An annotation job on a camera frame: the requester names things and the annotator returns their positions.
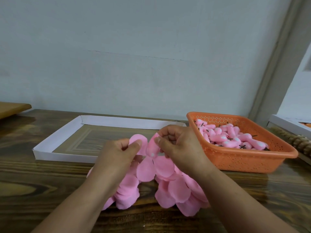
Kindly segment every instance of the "finger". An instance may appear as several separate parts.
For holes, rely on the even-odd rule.
[[[128,147],[130,143],[130,139],[128,138],[123,138],[123,139],[120,139],[120,140],[117,140],[115,141],[115,145],[119,148],[119,149],[122,149],[124,150],[125,148]]]
[[[142,146],[142,140],[137,140],[130,144],[128,148],[124,151],[126,156],[128,156],[130,159],[133,159],[134,156],[137,154],[137,152],[140,150],[140,147]]]
[[[184,131],[184,127],[181,127],[178,125],[168,125],[168,126],[165,126],[164,128],[161,128],[158,131],[158,134],[161,137],[171,135],[175,137],[175,139],[177,140],[178,137],[181,135],[181,133],[183,133],[183,131]]]
[[[175,146],[168,140],[162,137],[156,137],[155,143],[164,151],[165,154],[169,155],[173,152]]]

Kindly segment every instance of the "wooden table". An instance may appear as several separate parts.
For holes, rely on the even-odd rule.
[[[0,232],[30,232],[83,183],[91,164],[36,161],[32,153],[81,114],[32,110],[0,120]],[[311,232],[311,166],[288,159],[272,174],[225,173],[298,231]],[[139,189],[134,206],[101,212],[93,232],[225,232],[212,209],[185,217],[158,205],[156,183]]]

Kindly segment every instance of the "perforated basket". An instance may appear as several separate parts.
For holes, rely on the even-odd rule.
[[[245,117],[189,112],[187,118],[206,156],[220,170],[270,173],[282,164],[285,158],[296,158],[298,156],[297,150],[290,144]],[[215,124],[216,126],[232,123],[238,126],[243,133],[257,135],[254,139],[267,143],[270,151],[226,148],[210,144],[204,140],[197,129],[194,123],[196,119],[202,119],[208,124]]]

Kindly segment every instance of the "white box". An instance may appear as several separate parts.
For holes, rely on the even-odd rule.
[[[58,129],[55,133],[47,137],[45,140],[41,141],[36,147],[34,147],[33,153],[35,155],[35,158],[37,160],[95,163],[97,156],[53,153],[53,150],[55,150],[70,136],[72,136],[84,124],[156,130],[170,124],[184,127],[186,126],[184,123],[175,121],[80,115],[64,125],[62,128]]]
[[[291,132],[296,135],[303,135],[311,139],[311,128],[301,123],[311,123],[311,119],[288,118],[281,115],[271,115],[269,122]]]

